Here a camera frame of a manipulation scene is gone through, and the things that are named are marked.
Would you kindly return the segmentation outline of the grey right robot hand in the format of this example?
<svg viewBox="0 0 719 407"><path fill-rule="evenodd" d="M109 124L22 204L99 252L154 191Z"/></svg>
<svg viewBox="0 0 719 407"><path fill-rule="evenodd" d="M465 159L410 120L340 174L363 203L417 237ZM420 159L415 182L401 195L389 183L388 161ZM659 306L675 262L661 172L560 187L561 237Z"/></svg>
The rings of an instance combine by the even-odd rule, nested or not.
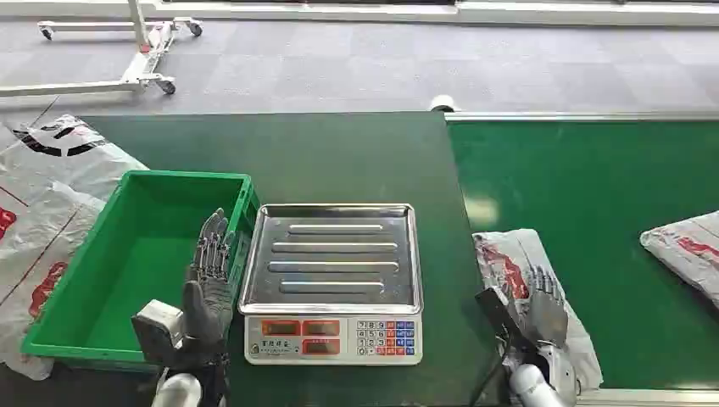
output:
<svg viewBox="0 0 719 407"><path fill-rule="evenodd" d="M560 284L541 265L531 268L532 290L525 328L533 341L552 343L558 348L566 344L568 315Z"/></svg>

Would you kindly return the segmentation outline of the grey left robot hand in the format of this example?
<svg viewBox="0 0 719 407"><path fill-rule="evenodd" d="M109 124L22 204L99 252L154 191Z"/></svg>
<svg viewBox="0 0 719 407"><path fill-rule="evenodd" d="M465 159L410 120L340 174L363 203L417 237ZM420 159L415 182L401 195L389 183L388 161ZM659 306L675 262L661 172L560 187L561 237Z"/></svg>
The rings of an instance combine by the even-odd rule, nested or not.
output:
<svg viewBox="0 0 719 407"><path fill-rule="evenodd" d="M224 340L231 322L229 254L235 233L218 208L201 226L182 291L187 336L207 345Z"/></svg>

